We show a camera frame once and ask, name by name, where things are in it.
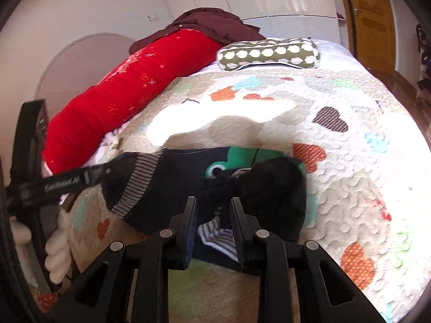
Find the rolled red blanket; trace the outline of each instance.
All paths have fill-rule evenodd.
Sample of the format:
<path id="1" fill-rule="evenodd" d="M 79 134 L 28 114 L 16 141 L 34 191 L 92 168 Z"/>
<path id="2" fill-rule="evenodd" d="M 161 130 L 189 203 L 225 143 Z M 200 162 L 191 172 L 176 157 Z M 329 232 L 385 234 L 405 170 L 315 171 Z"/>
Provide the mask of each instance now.
<path id="1" fill-rule="evenodd" d="M 177 77 L 216 59 L 221 44 L 182 29 L 139 50 L 75 97 L 48 125 L 44 160 L 53 173 L 84 164 L 104 135 L 145 108 Z"/>

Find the wooden door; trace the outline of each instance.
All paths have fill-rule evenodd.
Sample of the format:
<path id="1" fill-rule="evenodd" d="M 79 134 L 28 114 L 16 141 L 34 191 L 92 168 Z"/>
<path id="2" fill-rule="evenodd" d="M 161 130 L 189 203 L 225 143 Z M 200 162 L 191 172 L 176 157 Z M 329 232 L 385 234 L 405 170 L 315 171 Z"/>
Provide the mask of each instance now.
<path id="1" fill-rule="evenodd" d="M 350 0 L 356 26 L 356 57 L 368 69 L 395 70 L 394 17 L 389 0 Z"/>

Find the bed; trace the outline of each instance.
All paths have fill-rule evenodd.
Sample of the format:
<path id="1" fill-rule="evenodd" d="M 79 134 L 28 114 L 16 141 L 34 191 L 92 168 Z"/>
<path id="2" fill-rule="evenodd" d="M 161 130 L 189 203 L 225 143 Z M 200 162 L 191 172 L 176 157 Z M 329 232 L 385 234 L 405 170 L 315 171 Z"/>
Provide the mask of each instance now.
<path id="1" fill-rule="evenodd" d="M 105 136 L 88 164 L 120 152 L 239 146 L 281 150 L 305 162 L 313 239 L 387 322 L 415 305 L 431 277 L 431 153 L 406 109 L 341 45 L 315 40 L 317 69 L 213 63 L 173 81 L 141 113 Z M 109 212 L 100 187 L 71 210 L 69 243 L 80 271 L 112 241 L 146 238 Z M 172 272 L 174 322 L 257 317 L 259 280 L 193 260 Z"/>

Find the striped fabric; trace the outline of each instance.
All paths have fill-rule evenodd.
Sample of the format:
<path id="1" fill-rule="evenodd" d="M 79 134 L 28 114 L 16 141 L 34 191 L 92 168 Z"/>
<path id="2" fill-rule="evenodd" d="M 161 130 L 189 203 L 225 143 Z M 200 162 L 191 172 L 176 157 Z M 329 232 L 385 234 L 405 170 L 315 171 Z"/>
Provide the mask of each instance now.
<path id="1" fill-rule="evenodd" d="M 220 219 L 218 217 L 200 225 L 197 228 L 197 233 L 202 239 L 202 243 L 224 253 L 233 261 L 238 262 L 234 234 L 232 230 L 220 228 Z"/>
<path id="2" fill-rule="evenodd" d="M 135 169 L 124 188 L 123 194 L 111 211 L 125 217 L 146 192 L 163 151 L 141 153 L 136 159 Z"/>

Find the pillow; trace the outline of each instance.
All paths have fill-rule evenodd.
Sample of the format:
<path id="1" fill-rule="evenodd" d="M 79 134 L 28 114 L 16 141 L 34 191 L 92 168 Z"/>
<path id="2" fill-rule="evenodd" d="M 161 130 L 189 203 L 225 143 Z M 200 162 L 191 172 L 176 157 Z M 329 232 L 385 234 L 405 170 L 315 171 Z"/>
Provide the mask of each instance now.
<path id="1" fill-rule="evenodd" d="M 295 68 L 317 68 L 320 53 L 308 38 L 284 40 L 242 41 L 232 43 L 217 52 L 219 66 L 237 71 L 252 64 L 286 64 Z"/>
<path id="2" fill-rule="evenodd" d="M 42 153 L 48 167 L 54 174 L 80 167 L 106 133 L 139 113 L 176 77 L 214 61 L 220 47 L 200 31 L 181 29 L 131 55 L 49 122 Z"/>

